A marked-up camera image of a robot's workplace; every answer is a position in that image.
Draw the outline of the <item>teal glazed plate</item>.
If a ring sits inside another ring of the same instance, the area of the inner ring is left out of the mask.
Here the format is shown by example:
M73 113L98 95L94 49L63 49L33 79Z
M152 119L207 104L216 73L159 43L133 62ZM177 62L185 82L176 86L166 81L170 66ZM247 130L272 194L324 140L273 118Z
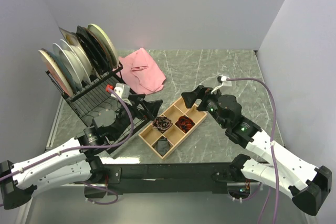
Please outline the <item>teal glazed plate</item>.
M74 93L78 91L75 82L73 81L72 75L66 68L66 66L61 62L61 60L55 56L52 52L46 50L46 53L49 54L49 56L54 60L54 62L57 64L58 68L61 70L63 75L65 76L66 80L68 81L69 85L71 86Z

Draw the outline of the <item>white deep plate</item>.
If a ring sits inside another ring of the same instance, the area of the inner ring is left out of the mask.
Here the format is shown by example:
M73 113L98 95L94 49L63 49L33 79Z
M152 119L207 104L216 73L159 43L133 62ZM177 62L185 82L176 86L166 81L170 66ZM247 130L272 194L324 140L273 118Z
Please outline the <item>white deep plate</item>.
M82 80L84 76L84 71L76 56L71 51L62 49L56 43L53 43L53 50L56 56L60 58L61 62L70 72L76 88L81 91L83 88Z

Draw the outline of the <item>pink and cream plate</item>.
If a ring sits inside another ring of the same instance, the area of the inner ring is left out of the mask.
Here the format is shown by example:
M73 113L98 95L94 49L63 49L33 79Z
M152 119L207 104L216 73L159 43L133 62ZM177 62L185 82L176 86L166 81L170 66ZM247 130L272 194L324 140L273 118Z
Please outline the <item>pink and cream plate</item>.
M73 96L73 89L66 78L66 75L63 73L61 64L59 63L58 58L46 49L40 49L38 51L42 61L46 64L47 69L49 70L52 77L60 85L62 90L69 96Z

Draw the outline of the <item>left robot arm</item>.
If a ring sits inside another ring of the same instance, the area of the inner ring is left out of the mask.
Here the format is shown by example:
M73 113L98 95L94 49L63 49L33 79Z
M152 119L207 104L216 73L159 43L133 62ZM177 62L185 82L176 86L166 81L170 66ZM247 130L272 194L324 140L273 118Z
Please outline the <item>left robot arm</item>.
M121 107L116 116L111 111L94 119L94 124L57 148L32 159L1 163L1 207L14 209L32 197L53 187L83 183L91 187L104 179L105 170L98 154L114 151L135 133L134 119L154 120L162 100L146 101L145 94L127 97L111 92Z

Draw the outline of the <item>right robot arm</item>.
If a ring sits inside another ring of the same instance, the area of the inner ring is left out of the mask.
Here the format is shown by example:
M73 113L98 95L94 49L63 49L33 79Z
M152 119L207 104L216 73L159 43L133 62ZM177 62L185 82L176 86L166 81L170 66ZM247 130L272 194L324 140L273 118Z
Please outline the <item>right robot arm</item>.
M271 140L265 130L242 115L242 106L233 95L200 85L193 91L183 92L182 98L188 109L200 100L198 111L208 112L233 143L266 161L262 164L249 156L238 155L231 163L232 179L261 182L287 195L304 213L317 215L331 192L330 169L312 165Z

